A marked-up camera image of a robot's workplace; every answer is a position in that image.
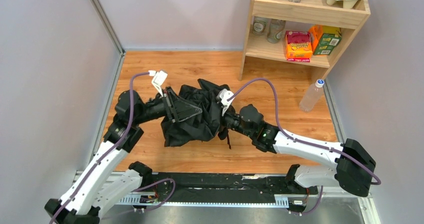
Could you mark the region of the black folding umbrella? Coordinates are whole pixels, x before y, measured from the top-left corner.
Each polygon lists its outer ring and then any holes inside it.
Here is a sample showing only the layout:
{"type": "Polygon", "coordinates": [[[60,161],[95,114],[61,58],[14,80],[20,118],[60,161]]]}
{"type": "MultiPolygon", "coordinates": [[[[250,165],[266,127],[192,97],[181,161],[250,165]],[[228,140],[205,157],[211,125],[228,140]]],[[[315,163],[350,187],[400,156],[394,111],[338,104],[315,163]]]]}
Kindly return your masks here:
{"type": "Polygon", "coordinates": [[[217,100],[219,92],[223,89],[229,90],[230,87],[205,79],[197,81],[199,88],[182,85],[178,96],[201,108],[202,113],[175,123],[165,117],[161,122],[164,146],[178,147],[194,140],[210,141],[217,136],[220,140],[225,139],[231,148],[228,129],[221,125],[222,107],[217,100]]]}

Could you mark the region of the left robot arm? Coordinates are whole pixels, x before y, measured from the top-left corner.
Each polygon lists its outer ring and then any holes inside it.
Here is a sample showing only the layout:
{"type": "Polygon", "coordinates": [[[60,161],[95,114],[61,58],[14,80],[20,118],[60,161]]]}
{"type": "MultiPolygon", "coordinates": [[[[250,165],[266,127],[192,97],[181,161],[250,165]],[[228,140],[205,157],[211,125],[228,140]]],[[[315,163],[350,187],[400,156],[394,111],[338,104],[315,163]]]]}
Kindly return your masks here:
{"type": "Polygon", "coordinates": [[[202,109],[166,88],[144,103],[129,89],[119,96],[116,115],[96,154],[77,181],[60,198],[49,199],[44,208],[51,223],[100,223],[105,214],[130,192],[151,187],[152,170],[140,162],[108,186],[105,182],[143,135],[141,123],[165,117],[171,123],[185,123],[202,114],[202,109]]]}

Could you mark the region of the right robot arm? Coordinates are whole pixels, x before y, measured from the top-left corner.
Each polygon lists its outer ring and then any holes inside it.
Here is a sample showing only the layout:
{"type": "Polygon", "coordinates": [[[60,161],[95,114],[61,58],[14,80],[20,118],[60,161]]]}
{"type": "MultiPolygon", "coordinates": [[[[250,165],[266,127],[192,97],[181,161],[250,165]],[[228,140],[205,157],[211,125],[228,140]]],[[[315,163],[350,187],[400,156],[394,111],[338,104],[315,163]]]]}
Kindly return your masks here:
{"type": "Polygon", "coordinates": [[[264,121],[264,116],[252,104],[236,113],[224,108],[221,122],[251,139],[256,149],[275,154],[289,154],[317,162],[317,166],[292,165],[287,172],[297,185],[340,187],[359,197],[367,197],[372,185],[380,181],[374,173],[375,160],[354,139],[328,142],[297,135],[264,121]]]}

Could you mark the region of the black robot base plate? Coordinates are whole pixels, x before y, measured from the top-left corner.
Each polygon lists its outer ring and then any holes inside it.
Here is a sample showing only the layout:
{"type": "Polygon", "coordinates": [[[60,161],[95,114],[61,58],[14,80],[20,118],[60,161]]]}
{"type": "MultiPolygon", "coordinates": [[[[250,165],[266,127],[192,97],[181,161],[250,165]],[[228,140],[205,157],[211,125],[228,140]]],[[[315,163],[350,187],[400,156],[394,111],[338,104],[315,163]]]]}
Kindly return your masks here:
{"type": "Polygon", "coordinates": [[[154,190],[160,200],[171,194],[170,202],[199,203],[272,203],[275,195],[317,195],[318,187],[308,189],[281,174],[228,174],[228,173],[177,173],[158,172],[143,182],[152,184],[162,179],[169,181],[157,184],[154,190]]]}

